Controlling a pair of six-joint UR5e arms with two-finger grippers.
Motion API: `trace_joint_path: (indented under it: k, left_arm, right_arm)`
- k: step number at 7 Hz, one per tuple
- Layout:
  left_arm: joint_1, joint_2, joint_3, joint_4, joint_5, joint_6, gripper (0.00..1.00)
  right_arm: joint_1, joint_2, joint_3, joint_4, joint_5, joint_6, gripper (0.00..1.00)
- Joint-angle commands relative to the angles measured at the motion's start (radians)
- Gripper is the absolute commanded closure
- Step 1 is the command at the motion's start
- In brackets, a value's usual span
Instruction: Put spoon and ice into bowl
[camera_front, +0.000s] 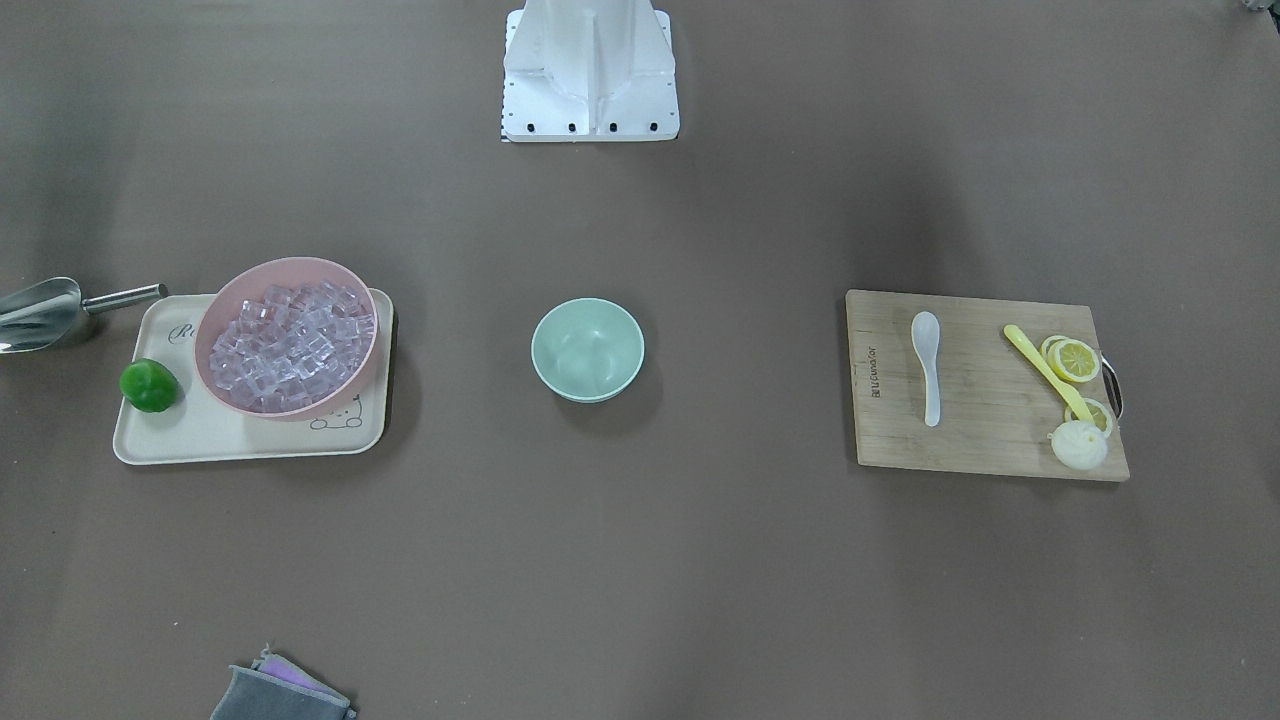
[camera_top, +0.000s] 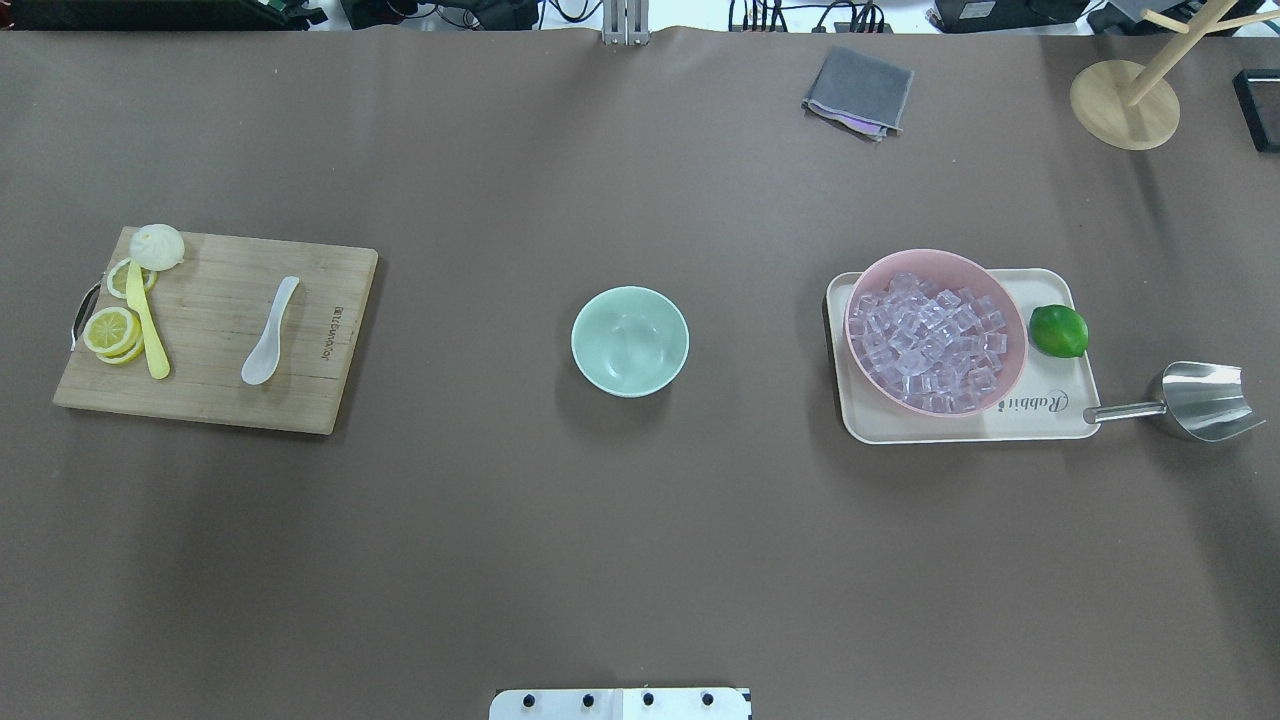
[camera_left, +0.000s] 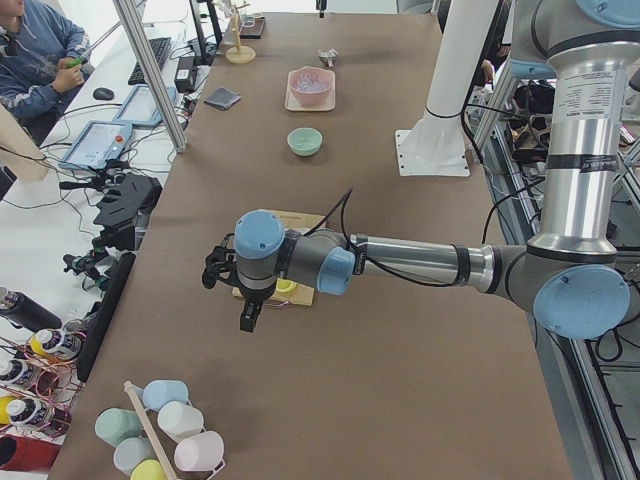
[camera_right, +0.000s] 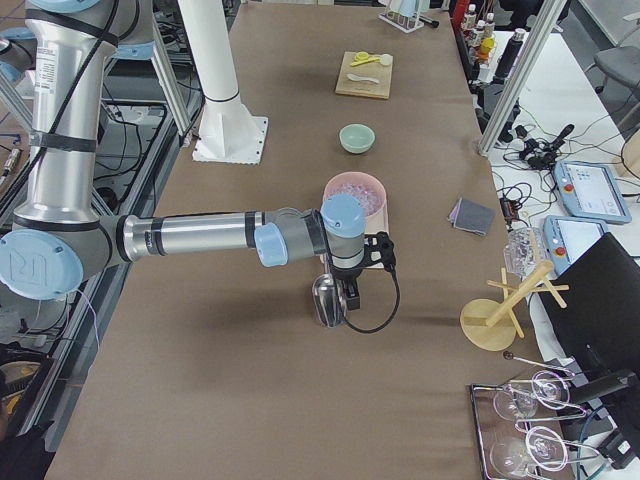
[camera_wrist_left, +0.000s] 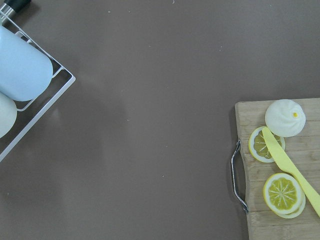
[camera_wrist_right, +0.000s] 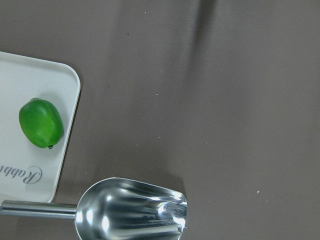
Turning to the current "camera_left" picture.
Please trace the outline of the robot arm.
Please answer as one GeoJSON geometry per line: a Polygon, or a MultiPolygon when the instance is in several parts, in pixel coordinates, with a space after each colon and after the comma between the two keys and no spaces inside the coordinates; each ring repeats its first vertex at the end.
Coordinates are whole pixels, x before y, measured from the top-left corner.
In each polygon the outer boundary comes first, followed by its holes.
{"type": "Polygon", "coordinates": [[[206,288],[244,297],[252,331],[278,279],[343,294],[383,272],[421,286],[471,286],[512,301],[548,331],[591,339],[618,326],[631,289],[607,240],[628,67],[639,56],[635,1],[518,1],[511,63],[550,66],[556,81],[539,231],[523,246],[454,244],[286,229],[272,213],[244,214],[206,258],[206,288]]]}

